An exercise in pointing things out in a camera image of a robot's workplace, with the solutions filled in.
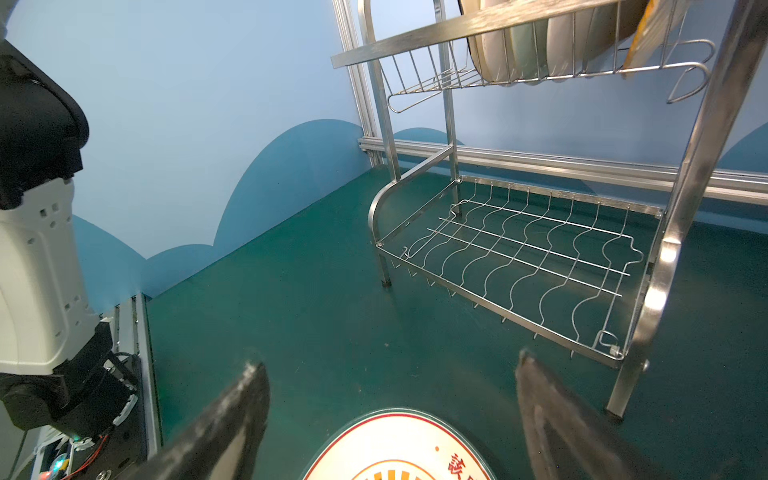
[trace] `white plate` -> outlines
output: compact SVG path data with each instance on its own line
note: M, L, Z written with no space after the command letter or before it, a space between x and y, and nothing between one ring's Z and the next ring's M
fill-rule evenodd
M547 67L552 77L571 75L581 71L584 49L587 47L590 22L594 9L579 10L575 14L549 19L547 27Z
M379 410L357 419L329 442L303 478L495 480L457 431L431 415L408 409Z
M512 50L523 78L544 78L547 69L548 20L512 27Z
M494 7L508 1L480 0L480 9ZM520 71L515 65L510 29L508 28L506 33L502 30L492 31L481 37L482 56L485 59L485 64L482 65L482 77L486 81L515 81L520 78Z
M461 9L462 15L468 15L480 11L480 0L458 0L458 7ZM469 45L469 54L472 57L472 64L475 66L475 70L487 71L488 64L485 63L485 56L482 51L482 40L478 36L468 37L467 45Z

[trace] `cable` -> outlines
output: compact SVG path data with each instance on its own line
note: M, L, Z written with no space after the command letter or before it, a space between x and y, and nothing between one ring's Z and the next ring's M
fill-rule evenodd
M101 439L101 443L99 444L98 449L96 449L96 451L93 452L90 457L88 457L88 460L83 462L83 465L81 465L80 468L78 468L71 474L67 475L66 477L62 478L61 480L72 480L75 475L77 475L78 473L82 472L83 470L91 466L91 463L93 463L94 460L96 460L96 457L98 457L98 455L101 453L101 450L104 448L104 444L107 443L108 438L109 438L109 434L104 435L104 437L102 437Z

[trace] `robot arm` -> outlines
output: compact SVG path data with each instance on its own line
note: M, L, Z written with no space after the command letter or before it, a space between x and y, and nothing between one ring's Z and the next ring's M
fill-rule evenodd
M74 246L87 140L77 103L0 42L0 399L19 428L73 438L104 431L131 395L104 368L111 332L88 306Z

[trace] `blue wall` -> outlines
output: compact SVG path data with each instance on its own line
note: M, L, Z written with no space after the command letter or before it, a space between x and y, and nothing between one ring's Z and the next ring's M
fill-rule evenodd
M328 2L21 0L8 40L83 108L91 304L155 296L369 168Z
M355 0L350 0L350 4L355 5ZM459 15L455 0L446 4L449 18ZM719 44L732 7L733 0L693 2L683 38L710 38ZM435 21L431 2L408 0L372 2L372 17L377 38ZM456 60L463 65L465 42L457 41L454 45ZM699 60L703 53L698 47L681 46L672 61ZM432 70L426 51L417 51L415 60L423 69ZM407 55L398 57L399 73L391 59L384 59L382 65L393 89L401 88L400 76L406 86L417 84ZM667 94L679 74L679 70L666 70L636 74L628 79L612 75L560 83L454 90L457 136L473 147L677 166L703 97L698 94L667 105ZM695 84L697 80L691 77L683 84ZM394 98L392 105L401 108L409 99L418 98ZM768 61L764 61L731 131L720 168L768 173L767 104ZM429 141L435 132L445 131L442 102L433 99L401 114L392 114L392 126L398 132L396 136ZM486 173L652 204L663 205L667 201L663 192L597 182L574 184L568 179L521 172ZM765 207L706 199L697 219L768 233Z

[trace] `metal rack leg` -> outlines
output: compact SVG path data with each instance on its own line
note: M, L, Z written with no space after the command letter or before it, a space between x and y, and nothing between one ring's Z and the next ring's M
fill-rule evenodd
M389 163L389 175L393 180L400 181L400 163L397 161L395 149L395 137L392 133L392 122L389 120L389 109L386 103L386 92L382 78L382 68L378 60L368 62L371 74L371 86L373 87L373 100L376 103L376 111L379 113L379 126L382 129L384 151Z
M445 0L433 0L435 5L435 20L442 22L445 20ZM446 43L441 43L440 50L440 70L441 82L443 85L451 84L451 61L449 47ZM445 133L448 136L448 144L453 146L453 152L451 153L451 178L456 180L453 187L453 204L454 214L457 217L462 215L461 205L458 204L461 199L461 192L459 188L461 186L461 179L458 177L458 156L456 154L456 122L453 113L453 92L446 88L442 91L442 103L445 109Z
M376 252L376 257L379 259L379 271L382 274L382 286L384 288L390 288L392 286L392 279L389 278L389 268L386 265L386 257L379 252Z
M680 257L707 183L749 90L768 38L768 1L737 0L701 103L690 142L667 207L666 228L637 327L606 410L624 416L640 374L648 367L650 345L661 320Z

